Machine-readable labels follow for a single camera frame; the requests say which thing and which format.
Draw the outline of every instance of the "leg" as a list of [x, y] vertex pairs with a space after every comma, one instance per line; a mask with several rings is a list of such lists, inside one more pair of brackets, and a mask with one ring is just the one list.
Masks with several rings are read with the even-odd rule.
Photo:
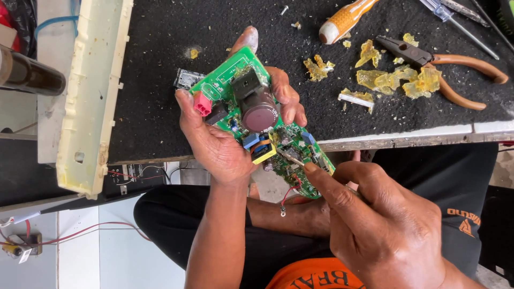
[[480, 256], [477, 230], [497, 153], [497, 143], [467, 143], [379, 150], [373, 159], [441, 208], [443, 257], [470, 278]]
[[[183, 269], [187, 267], [191, 244], [208, 195], [209, 187], [164, 186], [146, 193], [134, 208], [139, 228]], [[245, 239], [241, 288], [266, 287], [273, 275], [290, 263], [307, 258], [333, 257], [328, 240], [253, 227], [248, 210]]]

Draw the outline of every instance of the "green circuit board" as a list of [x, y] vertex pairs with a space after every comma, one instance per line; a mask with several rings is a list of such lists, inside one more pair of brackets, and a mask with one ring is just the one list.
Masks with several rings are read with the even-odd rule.
[[[237, 105], [231, 86], [231, 80], [234, 78], [234, 75], [237, 76], [238, 73], [246, 70], [248, 66], [251, 66], [255, 70], [263, 85], [270, 87], [270, 75], [262, 63], [249, 47], [243, 47], [189, 90], [193, 95], [197, 91], [202, 91], [208, 99], [212, 100], [212, 106], [216, 105], [220, 101], [226, 103], [228, 116], [218, 121], [216, 125], [224, 131], [231, 132], [235, 139], [241, 144], [242, 140], [249, 136], [251, 132], [246, 130], [243, 126], [235, 132], [230, 129], [231, 125], [229, 121], [231, 119], [241, 123], [241, 110]], [[280, 105], [275, 98], [273, 99], [277, 105]], [[281, 144], [277, 133], [277, 129], [279, 128], [285, 129], [290, 139], [289, 143]], [[335, 168], [328, 157], [323, 153], [317, 142], [312, 146], [306, 144], [301, 136], [302, 132], [307, 132], [307, 130], [295, 123], [285, 125], [280, 116], [277, 124], [268, 131], [269, 138], [276, 148], [283, 151], [297, 153], [297, 159], [302, 160], [304, 164], [309, 161], [314, 161], [318, 166], [332, 175]], [[298, 184], [295, 176], [300, 179], [302, 185], [296, 190], [301, 195], [309, 198], [319, 198], [321, 196], [307, 180], [302, 167], [294, 164], [280, 153], [272, 156], [271, 160], [273, 163], [273, 171], [283, 177], [291, 186], [296, 186]]]

